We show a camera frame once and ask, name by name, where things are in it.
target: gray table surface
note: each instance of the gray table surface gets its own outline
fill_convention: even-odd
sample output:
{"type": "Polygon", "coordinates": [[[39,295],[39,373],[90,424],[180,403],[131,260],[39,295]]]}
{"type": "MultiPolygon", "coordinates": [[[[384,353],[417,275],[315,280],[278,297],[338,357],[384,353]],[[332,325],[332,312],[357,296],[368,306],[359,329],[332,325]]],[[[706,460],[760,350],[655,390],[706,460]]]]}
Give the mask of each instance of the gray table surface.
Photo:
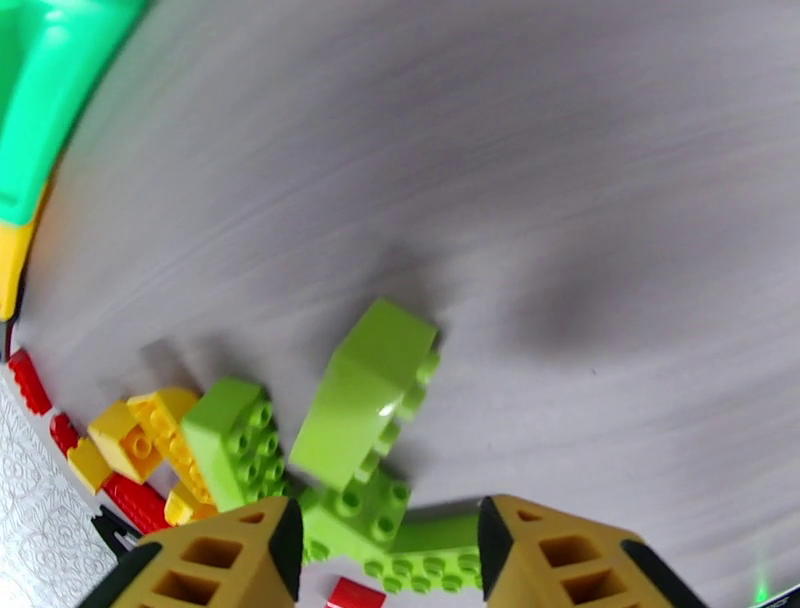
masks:
{"type": "MultiPolygon", "coordinates": [[[[164,0],[63,159],[18,338],[80,425],[236,373],[288,450],[388,295],[445,332],[390,457],[415,506],[623,525],[746,606],[800,579],[798,31],[795,0],[164,0]]],[[[434,598],[392,605],[480,605],[434,598]]]]}

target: yellow plastic piece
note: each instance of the yellow plastic piece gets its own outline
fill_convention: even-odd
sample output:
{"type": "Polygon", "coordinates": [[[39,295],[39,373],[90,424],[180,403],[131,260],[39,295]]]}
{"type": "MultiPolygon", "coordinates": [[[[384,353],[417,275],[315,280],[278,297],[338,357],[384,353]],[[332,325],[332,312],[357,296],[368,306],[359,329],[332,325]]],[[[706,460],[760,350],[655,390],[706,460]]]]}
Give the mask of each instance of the yellow plastic piece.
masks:
{"type": "Polygon", "coordinates": [[[208,519],[217,514],[212,505],[199,502],[183,483],[178,483],[167,496],[164,505],[164,519],[170,526],[184,526],[186,524],[208,519]]]}
{"type": "Polygon", "coordinates": [[[484,589],[488,608],[673,608],[623,551],[622,541],[643,542],[633,532],[514,496],[492,501],[513,544],[484,589]]]}
{"type": "Polygon", "coordinates": [[[180,427],[181,419],[194,407],[197,399],[190,390],[164,388],[150,395],[128,399],[128,409],[194,497],[213,505],[214,500],[180,427]]]}
{"type": "Polygon", "coordinates": [[[109,466],[136,483],[144,483],[163,460],[122,401],[89,425],[89,436],[109,466]]]}
{"type": "Polygon", "coordinates": [[[25,226],[0,221],[0,321],[8,321],[14,315],[34,226],[35,221],[25,226]]]}
{"type": "Polygon", "coordinates": [[[67,462],[75,476],[92,494],[97,494],[113,474],[91,439],[79,439],[76,447],[67,450],[67,462]]]}
{"type": "Polygon", "coordinates": [[[290,608],[302,535],[300,509],[283,497],[162,530],[144,537],[81,606],[290,608]]]}

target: lime green lego brick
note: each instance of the lime green lego brick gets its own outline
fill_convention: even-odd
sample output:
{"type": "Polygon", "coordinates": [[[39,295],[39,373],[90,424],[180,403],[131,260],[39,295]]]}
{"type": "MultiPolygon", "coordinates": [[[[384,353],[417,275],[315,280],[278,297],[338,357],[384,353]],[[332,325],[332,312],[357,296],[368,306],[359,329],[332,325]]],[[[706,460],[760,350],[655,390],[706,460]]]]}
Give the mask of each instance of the lime green lego brick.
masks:
{"type": "Polygon", "coordinates": [[[33,220],[94,83],[147,0],[0,2],[0,220],[33,220]]]}
{"type": "Polygon", "coordinates": [[[480,589],[478,514],[403,522],[391,550],[364,563],[389,593],[480,589]]]}
{"type": "Polygon", "coordinates": [[[220,512],[285,493],[278,431],[261,386],[219,380],[181,428],[220,512]]]}
{"type": "Polygon", "coordinates": [[[381,470],[368,483],[351,482],[344,492],[307,488],[299,499],[306,561],[379,558],[392,545],[410,496],[408,484],[381,470]]]}
{"type": "Polygon", "coordinates": [[[342,491],[366,482],[411,420],[439,363],[438,330],[377,300],[331,357],[292,448],[292,464],[342,491]]]}

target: red lego brick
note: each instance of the red lego brick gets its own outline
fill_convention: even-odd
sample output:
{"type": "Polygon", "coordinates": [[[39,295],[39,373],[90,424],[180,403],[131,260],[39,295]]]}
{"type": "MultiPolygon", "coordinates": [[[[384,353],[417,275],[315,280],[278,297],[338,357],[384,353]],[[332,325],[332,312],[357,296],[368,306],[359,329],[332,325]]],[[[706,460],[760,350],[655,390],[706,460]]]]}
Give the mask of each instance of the red lego brick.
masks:
{"type": "Polygon", "coordinates": [[[114,473],[103,489],[142,534],[170,527],[164,519],[166,501],[149,484],[139,485],[114,473]]]}
{"type": "Polygon", "coordinates": [[[28,351],[21,348],[11,355],[8,367],[14,373],[14,380],[19,386],[19,392],[31,413],[41,416],[49,412],[53,405],[39,380],[39,374],[36,373],[28,351]]]}
{"type": "Polygon", "coordinates": [[[340,578],[328,598],[327,608],[381,608],[386,594],[340,578]]]}
{"type": "Polygon", "coordinates": [[[67,455],[67,450],[70,448],[78,447],[78,439],[80,439],[78,431],[75,430],[69,420],[69,416],[63,412],[53,416],[50,421],[50,436],[64,456],[67,455]]]}

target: white patterned fabric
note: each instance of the white patterned fabric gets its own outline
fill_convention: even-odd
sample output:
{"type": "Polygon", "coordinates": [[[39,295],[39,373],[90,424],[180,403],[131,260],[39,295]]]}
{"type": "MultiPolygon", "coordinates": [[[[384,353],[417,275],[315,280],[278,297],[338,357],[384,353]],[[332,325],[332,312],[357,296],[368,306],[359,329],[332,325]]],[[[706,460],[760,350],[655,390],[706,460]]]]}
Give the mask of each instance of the white patterned fabric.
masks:
{"type": "Polygon", "coordinates": [[[2,381],[0,446],[0,606],[72,608],[114,557],[2,381]]]}

